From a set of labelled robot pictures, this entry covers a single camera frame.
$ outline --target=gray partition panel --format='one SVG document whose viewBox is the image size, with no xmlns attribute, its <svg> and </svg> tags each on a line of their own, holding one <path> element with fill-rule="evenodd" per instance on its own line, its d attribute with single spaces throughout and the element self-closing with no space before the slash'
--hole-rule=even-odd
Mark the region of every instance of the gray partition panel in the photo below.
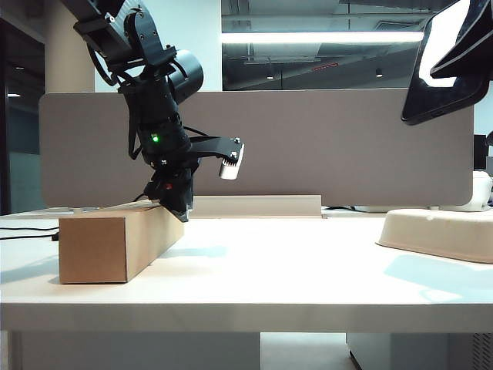
<svg viewBox="0 0 493 370">
<path fill-rule="evenodd" d="M 405 89 L 198 92 L 184 124 L 246 143 L 238 180 L 205 159 L 196 194 L 321 194 L 323 204 L 465 204 L 473 110 L 419 126 L 400 121 Z M 128 110 L 116 93 L 40 102 L 42 191 L 51 206 L 131 200 L 152 174 L 127 155 Z"/>
</svg>

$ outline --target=floor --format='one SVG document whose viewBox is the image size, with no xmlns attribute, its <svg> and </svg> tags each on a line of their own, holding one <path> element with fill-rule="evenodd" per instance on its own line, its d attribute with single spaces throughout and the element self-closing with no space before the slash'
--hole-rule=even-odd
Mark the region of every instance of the floor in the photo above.
<svg viewBox="0 0 493 370">
<path fill-rule="evenodd" d="M 355 370 L 345 334 L 262 333 L 262 370 Z"/>
</svg>

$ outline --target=white tray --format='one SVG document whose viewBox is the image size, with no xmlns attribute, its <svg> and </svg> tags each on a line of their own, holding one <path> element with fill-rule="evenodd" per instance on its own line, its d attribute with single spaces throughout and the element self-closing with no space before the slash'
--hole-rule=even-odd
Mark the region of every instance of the white tray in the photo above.
<svg viewBox="0 0 493 370">
<path fill-rule="evenodd" d="M 377 242 L 464 261 L 493 264 L 493 210 L 392 210 Z"/>
</svg>

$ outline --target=window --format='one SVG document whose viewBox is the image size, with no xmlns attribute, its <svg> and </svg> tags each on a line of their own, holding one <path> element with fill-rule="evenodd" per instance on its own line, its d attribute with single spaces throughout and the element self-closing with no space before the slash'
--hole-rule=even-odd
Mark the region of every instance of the window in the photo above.
<svg viewBox="0 0 493 370">
<path fill-rule="evenodd" d="M 426 21 L 452 2 L 222 0 L 223 90 L 407 87 L 419 41 L 406 35 L 421 33 Z M 280 41 L 249 39 L 273 32 L 281 34 Z M 364 32 L 356 36 L 374 41 L 306 37 L 290 43 L 293 32 Z M 398 33 L 382 42 L 381 32 Z M 231 43 L 224 34 L 246 40 Z"/>
</svg>

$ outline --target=black monitor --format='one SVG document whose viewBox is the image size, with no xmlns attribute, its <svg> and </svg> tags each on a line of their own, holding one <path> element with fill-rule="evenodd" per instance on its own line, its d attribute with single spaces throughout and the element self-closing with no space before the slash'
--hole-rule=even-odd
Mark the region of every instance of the black monitor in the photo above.
<svg viewBox="0 0 493 370">
<path fill-rule="evenodd" d="M 471 51 L 477 54 L 492 23 L 491 0 L 459 0 L 428 21 L 402 112 L 406 124 L 471 106 L 485 96 L 489 64 Z"/>
</svg>

